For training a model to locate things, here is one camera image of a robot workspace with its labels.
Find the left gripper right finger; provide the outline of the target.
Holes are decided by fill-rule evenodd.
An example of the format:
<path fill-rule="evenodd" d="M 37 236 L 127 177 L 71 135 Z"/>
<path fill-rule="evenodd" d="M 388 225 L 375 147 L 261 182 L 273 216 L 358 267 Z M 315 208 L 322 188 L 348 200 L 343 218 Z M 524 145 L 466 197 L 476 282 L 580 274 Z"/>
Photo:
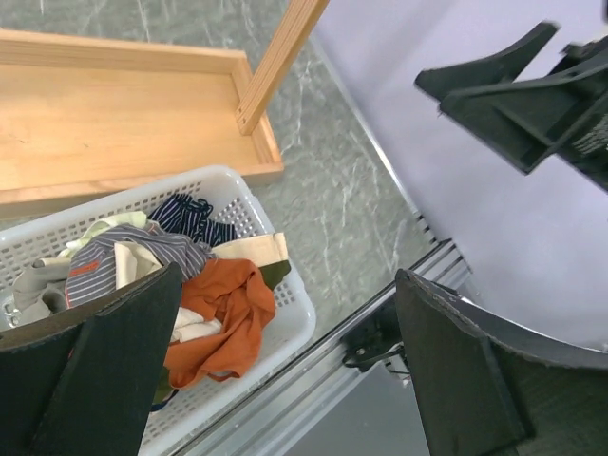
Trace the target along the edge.
<path fill-rule="evenodd" d="M 533 332 L 410 270 L 395 284 L 430 454 L 606 454 L 606 353 Z"/>

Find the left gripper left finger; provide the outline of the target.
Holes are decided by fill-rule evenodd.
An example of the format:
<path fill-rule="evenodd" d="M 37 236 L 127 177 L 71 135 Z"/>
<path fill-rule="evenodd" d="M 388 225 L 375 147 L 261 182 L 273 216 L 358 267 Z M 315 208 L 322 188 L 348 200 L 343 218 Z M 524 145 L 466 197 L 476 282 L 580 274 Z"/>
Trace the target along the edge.
<path fill-rule="evenodd" d="M 137 454 L 180 300 L 171 263 L 2 332 L 2 454 Z"/>

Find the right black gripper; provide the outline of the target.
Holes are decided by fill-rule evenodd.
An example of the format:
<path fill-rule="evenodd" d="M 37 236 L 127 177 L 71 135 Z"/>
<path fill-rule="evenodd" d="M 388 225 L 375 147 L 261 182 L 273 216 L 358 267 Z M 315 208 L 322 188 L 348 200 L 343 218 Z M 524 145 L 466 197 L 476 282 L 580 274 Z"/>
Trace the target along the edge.
<path fill-rule="evenodd" d="M 518 77 L 557 33 L 540 22 L 490 56 L 426 69 L 416 86 L 512 166 L 531 173 L 558 155 L 607 189 L 607 38 L 569 44 L 545 76 Z"/>

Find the olive green underwear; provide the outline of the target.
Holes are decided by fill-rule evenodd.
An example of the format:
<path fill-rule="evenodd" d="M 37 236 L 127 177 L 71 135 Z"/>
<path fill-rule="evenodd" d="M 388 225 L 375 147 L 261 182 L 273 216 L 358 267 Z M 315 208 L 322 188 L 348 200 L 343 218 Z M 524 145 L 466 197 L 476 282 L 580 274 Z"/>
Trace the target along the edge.
<path fill-rule="evenodd" d="M 248 259 L 261 271 L 264 283 L 273 292 L 275 287 L 291 271 L 288 249 L 282 233 L 242 238 L 222 244 L 213 249 L 213 259 Z M 218 320 L 209 320 L 200 314 L 179 307 L 171 342 L 185 342 L 195 338 L 219 333 Z M 161 409 L 175 396 L 179 389 L 171 387 L 168 369 L 164 366 L 155 392 L 152 409 Z"/>

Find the beige underwear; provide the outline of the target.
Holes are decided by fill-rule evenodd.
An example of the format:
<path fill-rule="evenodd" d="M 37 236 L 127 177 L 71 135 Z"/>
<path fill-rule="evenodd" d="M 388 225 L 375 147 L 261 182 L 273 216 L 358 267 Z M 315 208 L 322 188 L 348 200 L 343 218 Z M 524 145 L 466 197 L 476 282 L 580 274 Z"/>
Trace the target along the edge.
<path fill-rule="evenodd" d="M 66 281 L 70 259 L 40 258 L 14 280 L 12 295 L 19 311 L 20 326 L 47 318 L 67 309 Z"/>

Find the grey striped underwear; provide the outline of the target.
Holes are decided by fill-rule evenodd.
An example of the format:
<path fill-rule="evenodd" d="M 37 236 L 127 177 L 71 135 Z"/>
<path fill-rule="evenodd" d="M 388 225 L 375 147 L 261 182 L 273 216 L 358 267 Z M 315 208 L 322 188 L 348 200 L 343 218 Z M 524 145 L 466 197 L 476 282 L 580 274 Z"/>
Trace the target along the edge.
<path fill-rule="evenodd" d="M 121 224 L 90 240 L 70 261 L 66 301 L 74 308 L 111 294 L 162 267 L 179 266 L 178 282 L 202 272 L 211 248 L 190 237 L 164 232 L 154 222 L 143 228 Z"/>

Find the orange white underwear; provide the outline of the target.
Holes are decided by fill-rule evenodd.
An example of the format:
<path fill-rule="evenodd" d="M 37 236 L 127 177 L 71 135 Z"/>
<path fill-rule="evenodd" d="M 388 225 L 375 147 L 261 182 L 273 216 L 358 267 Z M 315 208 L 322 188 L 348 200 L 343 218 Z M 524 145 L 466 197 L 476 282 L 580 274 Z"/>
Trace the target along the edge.
<path fill-rule="evenodd" d="M 204 377 L 239 378 L 257 361 L 264 328 L 276 316 L 273 291 L 248 259 L 211 259 L 185 282 L 180 306 L 216 319 L 219 333 L 169 345 L 164 360 L 172 388 L 185 390 Z"/>

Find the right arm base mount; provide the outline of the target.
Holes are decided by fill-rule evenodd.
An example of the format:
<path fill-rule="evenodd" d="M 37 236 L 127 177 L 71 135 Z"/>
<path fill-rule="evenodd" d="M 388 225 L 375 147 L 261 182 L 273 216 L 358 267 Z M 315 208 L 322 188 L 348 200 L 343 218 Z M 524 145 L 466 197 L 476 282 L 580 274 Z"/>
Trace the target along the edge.
<path fill-rule="evenodd" d="M 342 364 L 362 373 L 382 365 L 389 374 L 407 383 L 410 371 L 400 333 L 395 300 L 390 298 L 341 338 Z"/>

